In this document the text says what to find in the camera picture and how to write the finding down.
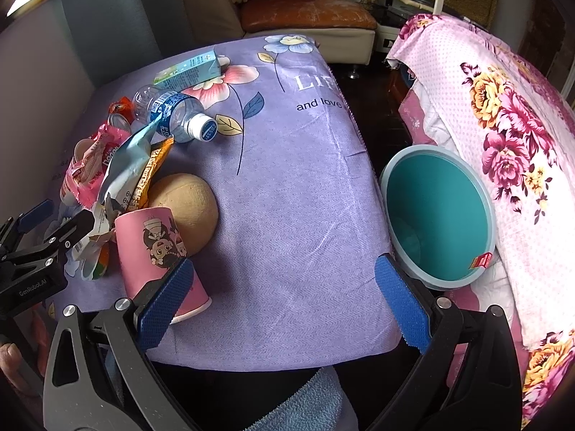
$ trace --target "bottle label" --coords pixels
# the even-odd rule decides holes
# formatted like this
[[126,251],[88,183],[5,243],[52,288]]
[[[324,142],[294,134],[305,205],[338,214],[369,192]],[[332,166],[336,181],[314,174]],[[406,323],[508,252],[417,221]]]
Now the bottle label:
[[167,138],[172,136],[170,131],[170,118],[172,116],[174,107],[180,102],[183,102],[183,100],[189,99],[189,97],[191,96],[181,92],[168,91],[156,99],[156,101],[152,104],[149,117],[150,122],[154,122],[160,118],[156,128],[157,132]]
[[200,132],[203,140],[214,139],[216,133],[217,133],[217,123],[214,120],[209,121],[205,125],[203,125],[202,131]]

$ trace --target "metal screw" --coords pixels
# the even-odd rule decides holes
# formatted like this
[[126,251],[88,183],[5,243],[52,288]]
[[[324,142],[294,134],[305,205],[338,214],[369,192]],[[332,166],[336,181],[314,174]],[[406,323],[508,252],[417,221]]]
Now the metal screw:
[[451,308],[451,300],[449,298],[445,298],[441,296],[437,299],[437,306],[439,306],[442,310],[448,310]]
[[494,305],[491,307],[491,314],[500,318],[501,316],[503,316],[505,314],[505,312],[503,311],[501,306]]
[[129,300],[129,298],[120,298],[116,304],[114,305],[114,307],[118,310],[118,311],[124,311],[126,309],[128,309],[128,307],[130,306],[131,301]]
[[76,312],[76,307],[74,305],[68,305],[64,308],[64,316],[68,317]]

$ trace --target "teal trash bin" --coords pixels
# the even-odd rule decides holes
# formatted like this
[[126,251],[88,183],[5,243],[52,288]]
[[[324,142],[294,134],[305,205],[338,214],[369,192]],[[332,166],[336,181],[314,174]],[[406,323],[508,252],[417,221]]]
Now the teal trash bin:
[[484,272],[472,265],[493,254],[495,213],[468,164],[436,146],[412,146],[391,159],[380,182],[396,258],[409,276],[447,290]]

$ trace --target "beige couch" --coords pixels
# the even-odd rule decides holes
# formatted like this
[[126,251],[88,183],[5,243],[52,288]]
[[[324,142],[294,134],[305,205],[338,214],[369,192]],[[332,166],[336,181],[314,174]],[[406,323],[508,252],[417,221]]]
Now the beige couch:
[[270,34],[313,37],[328,63],[369,63],[376,21],[352,0],[183,0],[195,38],[212,45]]

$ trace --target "person's hand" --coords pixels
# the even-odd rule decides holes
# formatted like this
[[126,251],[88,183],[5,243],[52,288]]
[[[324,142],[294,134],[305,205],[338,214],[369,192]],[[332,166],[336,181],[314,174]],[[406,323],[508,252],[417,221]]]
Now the person's hand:
[[[32,336],[38,343],[38,371],[44,376],[48,363],[48,353],[50,352],[50,339],[44,321],[35,309],[32,310],[31,328]],[[22,354],[16,344],[4,344],[0,346],[0,370],[2,370],[17,391],[24,395],[35,395],[28,383],[18,372],[22,361]]]

